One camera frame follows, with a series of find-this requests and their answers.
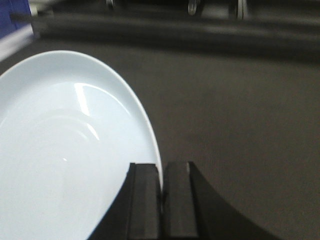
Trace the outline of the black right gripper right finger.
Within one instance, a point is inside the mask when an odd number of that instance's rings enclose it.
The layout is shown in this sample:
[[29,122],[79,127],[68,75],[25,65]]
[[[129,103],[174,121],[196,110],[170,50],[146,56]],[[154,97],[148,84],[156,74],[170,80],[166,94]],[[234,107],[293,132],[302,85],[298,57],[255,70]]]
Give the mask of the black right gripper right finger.
[[166,240],[276,240],[210,185],[193,162],[170,162],[163,173]]

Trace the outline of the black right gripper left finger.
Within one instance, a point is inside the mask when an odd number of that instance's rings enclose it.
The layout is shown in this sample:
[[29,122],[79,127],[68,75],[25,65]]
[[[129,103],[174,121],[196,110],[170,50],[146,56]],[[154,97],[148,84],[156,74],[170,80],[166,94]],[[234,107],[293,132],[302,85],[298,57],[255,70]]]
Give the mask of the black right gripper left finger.
[[89,239],[161,239],[161,190],[155,164],[129,165],[121,189]]

